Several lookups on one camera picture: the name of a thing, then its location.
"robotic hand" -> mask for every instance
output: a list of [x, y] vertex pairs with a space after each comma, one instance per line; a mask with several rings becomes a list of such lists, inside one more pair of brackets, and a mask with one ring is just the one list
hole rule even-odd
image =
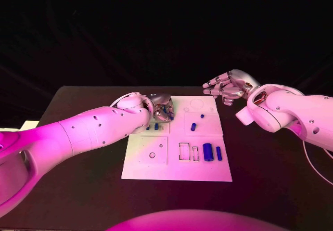
[[95, 108], [31, 130], [0, 132], [0, 217], [63, 160], [145, 130], [151, 119], [172, 120], [170, 95], [132, 92], [110, 107]]
[[203, 84], [203, 93], [221, 96], [232, 105], [237, 98], [246, 106], [236, 117], [249, 125], [253, 121], [269, 132], [289, 129], [305, 142], [333, 151], [333, 98], [304, 94], [294, 88], [276, 84], [259, 85], [243, 71], [233, 69]]

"blue cylinder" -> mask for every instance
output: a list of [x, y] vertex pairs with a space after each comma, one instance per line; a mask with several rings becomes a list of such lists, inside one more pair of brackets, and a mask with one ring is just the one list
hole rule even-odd
[[217, 160], [221, 160], [220, 147], [216, 147]]
[[190, 130], [194, 131], [194, 129], [196, 129], [196, 124], [193, 123], [190, 126]]
[[203, 159], [204, 161], [213, 161], [213, 148], [210, 143], [203, 144]]

